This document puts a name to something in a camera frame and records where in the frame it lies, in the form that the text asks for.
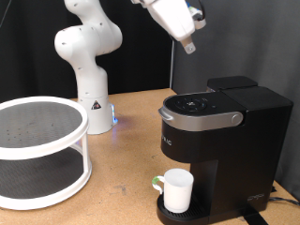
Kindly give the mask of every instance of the silver panel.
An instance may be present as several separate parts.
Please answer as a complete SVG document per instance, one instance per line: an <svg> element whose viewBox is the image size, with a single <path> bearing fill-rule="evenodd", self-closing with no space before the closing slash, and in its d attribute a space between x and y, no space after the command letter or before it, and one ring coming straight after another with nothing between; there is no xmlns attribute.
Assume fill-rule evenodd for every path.
<svg viewBox="0 0 300 225"><path fill-rule="evenodd" d="M169 126L186 131L204 131L218 128L236 127L243 121L240 112L228 112L206 116L188 116L170 111L163 106L158 110L162 120Z"/></svg>

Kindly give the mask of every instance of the coffee maker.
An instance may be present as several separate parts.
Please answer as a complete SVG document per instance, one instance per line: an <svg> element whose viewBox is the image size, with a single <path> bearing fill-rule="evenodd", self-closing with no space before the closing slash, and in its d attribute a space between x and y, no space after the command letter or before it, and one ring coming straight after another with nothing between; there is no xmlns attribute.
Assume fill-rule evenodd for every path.
<svg viewBox="0 0 300 225"><path fill-rule="evenodd" d="M168 211L164 224L204 225L260 212L267 206L293 103L246 77L208 81L210 92L168 97L161 150L190 163L194 185L189 209Z"/></svg>

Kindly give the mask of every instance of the white mug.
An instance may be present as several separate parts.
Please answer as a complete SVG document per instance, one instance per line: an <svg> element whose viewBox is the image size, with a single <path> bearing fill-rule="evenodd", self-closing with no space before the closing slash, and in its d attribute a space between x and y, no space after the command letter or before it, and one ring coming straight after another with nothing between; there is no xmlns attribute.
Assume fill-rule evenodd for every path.
<svg viewBox="0 0 300 225"><path fill-rule="evenodd" d="M164 183L163 191L157 182ZM164 192L163 201L166 209L173 213L183 213L189 208L191 190L193 188L193 175L183 169L171 169L164 176L156 176L152 180L152 186Z"/></svg>

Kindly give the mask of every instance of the table surface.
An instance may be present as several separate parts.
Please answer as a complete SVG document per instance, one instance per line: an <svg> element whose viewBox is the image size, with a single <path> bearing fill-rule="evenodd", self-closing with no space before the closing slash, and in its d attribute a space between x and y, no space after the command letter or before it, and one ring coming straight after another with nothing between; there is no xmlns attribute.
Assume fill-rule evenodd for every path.
<svg viewBox="0 0 300 225"><path fill-rule="evenodd" d="M171 168L189 170L189 164L165 157L160 150L163 100L171 89L111 95L119 120L112 130L88 137L93 171L86 186L59 204L30 211L0 210L7 224L161 224L157 217L158 191L151 180ZM275 182L272 197L293 199ZM261 215L269 224L300 224L300 208L288 202L270 202ZM242 218L220 225L246 225Z"/></svg>

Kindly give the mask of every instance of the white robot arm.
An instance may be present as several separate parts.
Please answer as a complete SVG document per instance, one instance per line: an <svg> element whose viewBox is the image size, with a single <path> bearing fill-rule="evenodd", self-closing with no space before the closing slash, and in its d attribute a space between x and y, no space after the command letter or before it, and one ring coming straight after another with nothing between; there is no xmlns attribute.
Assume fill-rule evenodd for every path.
<svg viewBox="0 0 300 225"><path fill-rule="evenodd" d="M196 50L191 34L195 28L205 26L203 10L187 6L185 0L131 1L147 8L159 25L181 41L187 53ZM118 49L122 33L106 16L99 0L65 0L65 5L81 19L82 25L58 32L55 49L75 71L78 102L89 117L88 134L100 134L110 130L116 120L108 98L107 74L96 64L95 57Z"/></svg>
<svg viewBox="0 0 300 225"><path fill-rule="evenodd" d="M82 25L57 33L55 49L68 61L76 75L78 102L89 117L88 134L99 134L113 127L113 105L109 102L107 73L95 57L110 53L122 44L122 33L104 13L99 0L65 0L67 9Z"/></svg>
<svg viewBox="0 0 300 225"><path fill-rule="evenodd" d="M196 51L191 34L206 25L203 6L196 9L185 0L131 0L142 4L152 18L173 38L180 41L188 54Z"/></svg>

